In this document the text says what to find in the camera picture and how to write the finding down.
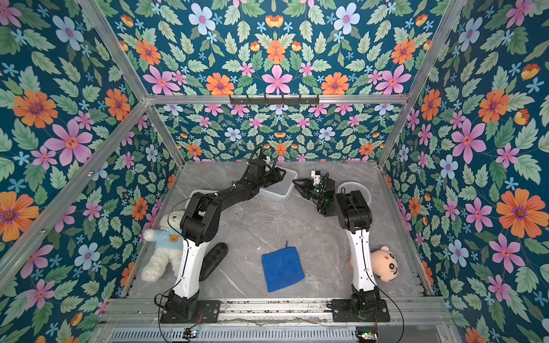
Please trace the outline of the square clear lunch box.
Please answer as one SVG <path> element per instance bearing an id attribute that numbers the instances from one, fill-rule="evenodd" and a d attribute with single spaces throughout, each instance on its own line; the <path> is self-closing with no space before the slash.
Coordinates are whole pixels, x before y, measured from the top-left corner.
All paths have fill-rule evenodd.
<path id="1" fill-rule="evenodd" d="M 283 180 L 269 187 L 262 188 L 258 194 L 259 197 L 275 203 L 288 203 L 295 188 L 293 181 L 297 179 L 297 172 L 286 168 L 283 168 L 283 170 L 286 171 Z"/>

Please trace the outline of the blue cleaning cloth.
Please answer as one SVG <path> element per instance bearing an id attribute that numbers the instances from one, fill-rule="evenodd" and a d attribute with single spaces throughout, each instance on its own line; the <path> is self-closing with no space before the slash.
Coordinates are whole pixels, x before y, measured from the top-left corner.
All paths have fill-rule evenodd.
<path id="1" fill-rule="evenodd" d="M 296 247 L 286 245 L 263 254 L 262 267 L 268 292 L 276 292 L 304 280 L 305 273 Z"/>

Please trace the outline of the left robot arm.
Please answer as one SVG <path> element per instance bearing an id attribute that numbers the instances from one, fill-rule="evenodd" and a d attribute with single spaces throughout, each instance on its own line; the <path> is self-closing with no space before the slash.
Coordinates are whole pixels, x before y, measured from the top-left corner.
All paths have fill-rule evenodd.
<path id="1" fill-rule="evenodd" d="M 200 282 L 210 276 L 228 252 L 225 243 L 208 248 L 218 232 L 223 211 L 251 200 L 261 189 L 282 182 L 286 174 L 285 169 L 277 167 L 264 149 L 257 146 L 239 180 L 223 190 L 198 192 L 187 200 L 179 227 L 174 229 L 183 238 L 182 264 L 175 285 L 168 291 L 167 301 L 161 306 L 163 322 L 172 319 L 191 322 L 200 316 Z"/>

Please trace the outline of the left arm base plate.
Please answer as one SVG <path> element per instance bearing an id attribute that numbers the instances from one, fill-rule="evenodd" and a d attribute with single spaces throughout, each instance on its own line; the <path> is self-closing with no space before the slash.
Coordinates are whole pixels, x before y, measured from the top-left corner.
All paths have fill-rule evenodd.
<path id="1" fill-rule="evenodd" d="M 219 300 L 169 300 L 161 312 L 161 324 L 212 324 L 220 315 Z"/>

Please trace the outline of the rectangular clear lunch box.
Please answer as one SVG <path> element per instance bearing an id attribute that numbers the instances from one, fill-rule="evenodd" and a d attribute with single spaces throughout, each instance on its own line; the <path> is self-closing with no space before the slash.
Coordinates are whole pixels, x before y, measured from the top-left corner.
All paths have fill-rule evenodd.
<path id="1" fill-rule="evenodd" d="M 217 190 L 194 190 L 185 201 L 184 208 L 186 209 L 187 207 L 189 207 L 190 202 L 193 199 L 200 198 L 202 195 L 210 195 L 215 193 L 217 193 Z"/>

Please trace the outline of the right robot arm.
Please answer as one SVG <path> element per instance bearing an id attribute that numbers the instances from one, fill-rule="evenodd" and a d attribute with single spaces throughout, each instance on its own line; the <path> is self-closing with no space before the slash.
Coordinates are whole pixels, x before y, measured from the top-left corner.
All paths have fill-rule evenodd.
<path id="1" fill-rule="evenodd" d="M 337 186 L 328 173 L 312 171 L 311 177 L 295 179 L 298 193 L 315 204 L 324 217 L 337 217 L 345 230 L 353 261 L 353 280 L 350 304 L 334 306 L 333 310 L 349 310 L 360 321 L 386 310 L 375 281 L 370 255 L 370 229 L 373 214 L 368 202 L 371 194 L 357 182 L 344 182 Z"/>

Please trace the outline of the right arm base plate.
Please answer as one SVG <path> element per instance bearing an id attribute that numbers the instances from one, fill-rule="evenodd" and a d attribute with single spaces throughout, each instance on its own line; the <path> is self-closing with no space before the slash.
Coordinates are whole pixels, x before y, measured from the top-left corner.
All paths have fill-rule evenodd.
<path id="1" fill-rule="evenodd" d="M 327 303 L 334 322 L 389 322 L 390 313 L 384 300 L 366 303 L 358 300 L 337 300 Z"/>

